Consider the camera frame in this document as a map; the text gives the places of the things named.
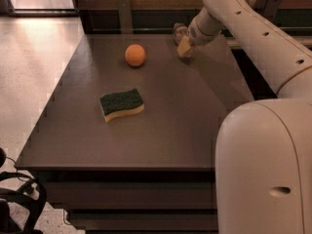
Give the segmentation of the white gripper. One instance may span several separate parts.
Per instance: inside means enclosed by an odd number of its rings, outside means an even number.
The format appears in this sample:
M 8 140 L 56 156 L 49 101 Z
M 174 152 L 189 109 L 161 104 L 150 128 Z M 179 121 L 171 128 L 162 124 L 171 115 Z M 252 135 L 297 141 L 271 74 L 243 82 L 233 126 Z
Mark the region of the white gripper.
M 202 8 L 199 14 L 188 25 L 188 37 L 184 35 L 178 46 L 177 53 L 180 58 L 191 56 L 192 46 L 203 46 L 212 42 L 221 32 L 223 24 Z

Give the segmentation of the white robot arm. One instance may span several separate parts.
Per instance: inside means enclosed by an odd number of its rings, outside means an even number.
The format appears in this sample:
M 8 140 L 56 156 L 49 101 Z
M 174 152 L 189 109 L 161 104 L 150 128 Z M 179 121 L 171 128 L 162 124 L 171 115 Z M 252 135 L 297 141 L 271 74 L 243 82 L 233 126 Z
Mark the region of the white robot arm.
M 275 98 L 234 109 L 215 146 L 219 234 L 312 234 L 312 53 L 255 12 L 254 0 L 202 0 L 177 48 L 226 27 Z

